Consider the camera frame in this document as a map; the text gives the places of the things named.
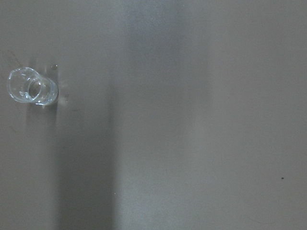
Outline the clear glass shaker cup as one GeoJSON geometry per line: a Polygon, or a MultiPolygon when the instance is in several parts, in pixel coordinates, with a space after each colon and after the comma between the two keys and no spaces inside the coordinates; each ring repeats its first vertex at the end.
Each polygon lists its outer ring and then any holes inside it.
{"type": "Polygon", "coordinates": [[[50,78],[29,67],[14,69],[7,81],[9,96],[19,103],[51,105],[56,102],[59,89],[50,78]]]}

